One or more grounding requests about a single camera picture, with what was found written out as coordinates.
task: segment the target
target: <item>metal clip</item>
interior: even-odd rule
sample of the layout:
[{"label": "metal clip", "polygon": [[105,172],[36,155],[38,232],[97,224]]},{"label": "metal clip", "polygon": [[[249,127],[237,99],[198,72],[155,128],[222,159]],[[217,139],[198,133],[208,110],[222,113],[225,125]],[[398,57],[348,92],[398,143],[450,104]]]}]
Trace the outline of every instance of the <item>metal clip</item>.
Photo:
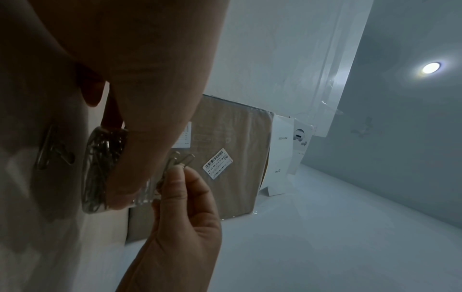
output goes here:
[{"label": "metal clip", "polygon": [[76,161],[76,156],[72,152],[68,152],[64,143],[58,139],[58,127],[55,124],[48,128],[45,140],[38,152],[35,160],[35,168],[38,170],[48,167],[52,154],[57,154],[68,165],[72,165]]},{"label": "metal clip", "polygon": [[180,155],[180,153],[178,151],[175,151],[168,158],[167,164],[165,164],[165,168],[164,168],[164,171],[162,173],[162,178],[155,185],[156,192],[160,193],[160,190],[162,189],[162,186],[163,186],[163,184],[165,182],[165,174],[167,173],[167,170],[169,168],[171,168],[174,165],[181,165],[184,168],[184,167],[188,166],[194,160],[194,155],[193,154],[188,154],[185,157],[183,157],[181,160],[178,160],[179,155]]}]

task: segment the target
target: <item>hand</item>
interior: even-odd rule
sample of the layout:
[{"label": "hand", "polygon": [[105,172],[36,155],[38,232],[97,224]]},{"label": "hand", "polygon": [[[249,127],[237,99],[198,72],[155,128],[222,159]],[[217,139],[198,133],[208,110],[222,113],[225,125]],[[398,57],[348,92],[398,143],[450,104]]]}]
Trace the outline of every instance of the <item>hand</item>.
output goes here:
[{"label": "hand", "polygon": [[84,67],[80,81],[99,102],[111,84],[130,130],[107,181],[113,209],[126,207],[161,168],[205,90],[229,0],[29,0],[39,18]]},{"label": "hand", "polygon": [[153,209],[152,233],[117,291],[207,291],[221,246],[210,188],[196,171],[176,165],[167,171]]}]

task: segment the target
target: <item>brown cardboard box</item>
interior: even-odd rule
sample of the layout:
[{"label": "brown cardboard box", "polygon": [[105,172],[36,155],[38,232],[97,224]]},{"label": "brown cardboard box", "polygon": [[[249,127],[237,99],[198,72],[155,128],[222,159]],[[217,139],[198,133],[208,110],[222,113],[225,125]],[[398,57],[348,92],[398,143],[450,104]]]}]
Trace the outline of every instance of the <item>brown cardboard box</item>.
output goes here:
[{"label": "brown cardboard box", "polygon": [[[270,148],[272,120],[269,111],[204,96],[191,119],[191,147],[172,149],[195,155],[190,167],[210,186],[220,218],[253,211]],[[222,148],[233,162],[212,179],[202,167]],[[154,177],[159,180],[161,172]],[[153,221],[150,204],[131,209],[127,241],[146,239]]]}]

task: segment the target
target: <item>ceiling light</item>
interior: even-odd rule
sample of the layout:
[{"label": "ceiling light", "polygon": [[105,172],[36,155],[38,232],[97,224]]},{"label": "ceiling light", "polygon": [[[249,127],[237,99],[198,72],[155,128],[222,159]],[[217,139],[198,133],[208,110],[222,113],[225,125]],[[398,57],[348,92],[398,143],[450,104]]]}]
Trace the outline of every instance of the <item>ceiling light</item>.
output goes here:
[{"label": "ceiling light", "polygon": [[432,74],[436,72],[440,67],[440,63],[430,63],[422,69],[422,72],[425,74]]}]

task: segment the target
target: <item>barcode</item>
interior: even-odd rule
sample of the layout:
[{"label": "barcode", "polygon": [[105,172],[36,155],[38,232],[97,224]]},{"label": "barcode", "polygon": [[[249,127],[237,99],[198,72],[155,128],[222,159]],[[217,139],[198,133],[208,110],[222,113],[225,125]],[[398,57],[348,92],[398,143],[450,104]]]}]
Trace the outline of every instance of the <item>barcode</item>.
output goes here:
[{"label": "barcode", "polygon": [[223,154],[223,150],[220,150],[220,152],[217,153],[217,155],[215,155],[212,159],[210,159],[210,161],[205,165],[206,168],[209,168],[212,163],[217,160],[221,155]]}]

